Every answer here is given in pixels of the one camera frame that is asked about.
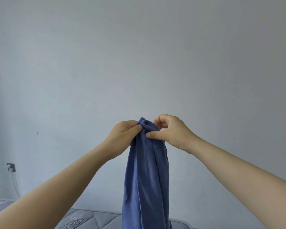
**clothing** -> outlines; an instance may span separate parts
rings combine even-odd
[[[123,229],[171,229],[169,214],[169,164],[164,141],[145,133],[158,127],[143,117],[143,129],[133,139],[125,174]]]

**hand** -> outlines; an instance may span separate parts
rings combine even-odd
[[[142,130],[137,121],[122,121],[113,127],[107,138],[100,144],[108,153],[108,160],[121,155],[132,139]]]
[[[184,150],[192,154],[191,150],[193,148],[192,143],[195,140],[202,140],[196,136],[184,123],[176,116],[171,116],[167,114],[159,115],[155,120],[156,124],[161,130],[162,128],[167,128],[164,131],[151,131],[146,134],[147,138],[164,140],[170,145]]]

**wall socket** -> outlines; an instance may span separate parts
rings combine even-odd
[[[12,169],[12,172],[16,172],[16,166],[15,166],[15,164],[14,163],[6,163],[7,165],[11,165],[11,168],[10,169]]]

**gray mattress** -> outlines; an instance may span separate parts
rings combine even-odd
[[[0,204],[0,211],[12,204]],[[194,229],[189,223],[171,219],[173,229]],[[80,210],[71,208],[55,229],[122,229],[122,215],[116,212]]]

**person's right hand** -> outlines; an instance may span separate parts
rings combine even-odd
[[[159,130],[162,128],[167,128],[167,130],[148,132],[146,133],[147,138],[164,140],[190,154],[192,154],[193,143],[202,140],[176,116],[161,114],[154,120],[154,124],[158,126]]]

